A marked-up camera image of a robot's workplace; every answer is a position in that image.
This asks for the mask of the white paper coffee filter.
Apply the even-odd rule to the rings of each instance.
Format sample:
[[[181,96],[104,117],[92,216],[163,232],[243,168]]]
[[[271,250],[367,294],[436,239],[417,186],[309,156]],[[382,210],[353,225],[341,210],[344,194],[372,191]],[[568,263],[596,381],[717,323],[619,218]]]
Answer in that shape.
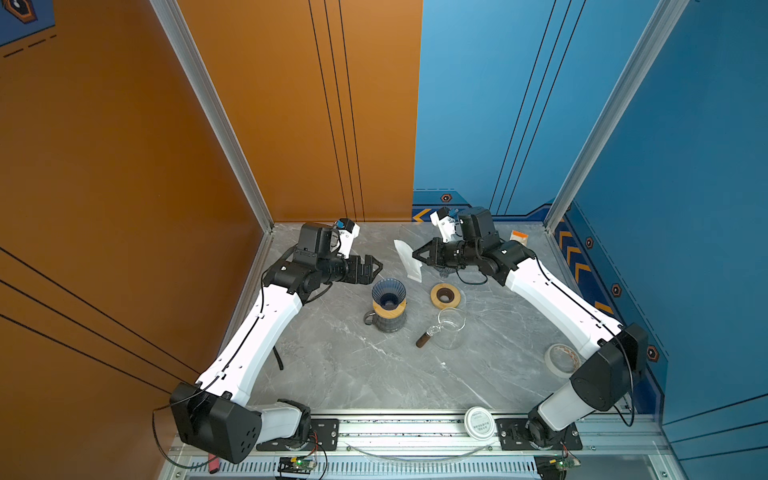
[[[415,282],[422,282],[421,263],[413,257],[414,250],[403,240],[393,241],[398,256],[405,268],[406,275]]]

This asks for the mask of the blue ribbed glass dripper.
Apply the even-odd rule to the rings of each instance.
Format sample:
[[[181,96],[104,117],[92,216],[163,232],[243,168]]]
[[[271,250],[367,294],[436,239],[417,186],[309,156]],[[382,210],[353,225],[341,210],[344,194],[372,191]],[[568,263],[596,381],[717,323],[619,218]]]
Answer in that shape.
[[[378,281],[372,288],[372,300],[384,303],[387,299],[394,302],[406,300],[406,287],[397,279],[387,278]]]

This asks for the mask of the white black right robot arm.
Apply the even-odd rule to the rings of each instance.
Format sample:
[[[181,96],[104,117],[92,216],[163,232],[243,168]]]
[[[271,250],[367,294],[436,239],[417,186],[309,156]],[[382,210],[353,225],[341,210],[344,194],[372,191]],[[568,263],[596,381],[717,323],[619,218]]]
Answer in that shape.
[[[485,245],[435,237],[412,257],[453,271],[476,266],[536,307],[584,358],[562,387],[529,412],[526,436],[535,447],[558,445],[576,421],[607,412],[624,396],[634,395],[646,367],[646,330],[638,324],[624,326],[590,305],[549,273],[533,250],[514,240]]]

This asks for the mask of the bamboo dripper ring stand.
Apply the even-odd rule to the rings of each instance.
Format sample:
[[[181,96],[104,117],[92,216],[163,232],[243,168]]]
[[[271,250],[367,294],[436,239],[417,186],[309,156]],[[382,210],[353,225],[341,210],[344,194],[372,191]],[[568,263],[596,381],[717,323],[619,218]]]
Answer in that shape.
[[[372,305],[373,312],[377,316],[384,319],[396,319],[404,314],[407,301],[394,302],[391,299],[387,299],[384,303],[373,301]]]

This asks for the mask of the orange coffee filter pack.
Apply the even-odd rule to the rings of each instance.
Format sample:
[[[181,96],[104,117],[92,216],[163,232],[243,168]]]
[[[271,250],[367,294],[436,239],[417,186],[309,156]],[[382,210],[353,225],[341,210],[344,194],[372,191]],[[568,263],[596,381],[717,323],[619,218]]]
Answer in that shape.
[[[523,246],[528,246],[529,235],[517,230],[513,230],[510,239],[519,242]]]

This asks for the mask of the ribbed glass coffee server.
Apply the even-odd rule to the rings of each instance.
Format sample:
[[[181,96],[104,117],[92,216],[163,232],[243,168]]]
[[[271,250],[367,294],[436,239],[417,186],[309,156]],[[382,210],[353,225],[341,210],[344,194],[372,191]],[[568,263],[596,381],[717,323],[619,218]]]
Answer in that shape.
[[[367,312],[363,321],[365,325],[374,326],[384,333],[394,333],[401,330],[407,322],[407,314],[402,313],[395,318],[384,318],[378,315],[374,310]]]

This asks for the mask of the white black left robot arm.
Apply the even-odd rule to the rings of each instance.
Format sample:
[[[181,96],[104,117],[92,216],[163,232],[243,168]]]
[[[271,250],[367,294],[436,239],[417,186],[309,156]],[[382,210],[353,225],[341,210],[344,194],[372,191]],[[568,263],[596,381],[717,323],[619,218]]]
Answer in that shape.
[[[274,440],[304,446],[310,437],[310,408],[287,399],[249,407],[255,381],[303,306],[335,283],[369,285],[382,269],[371,255],[331,254],[304,265],[286,251],[263,273],[254,307],[217,359],[194,383],[180,383],[171,393],[166,407],[179,439],[233,464]]]

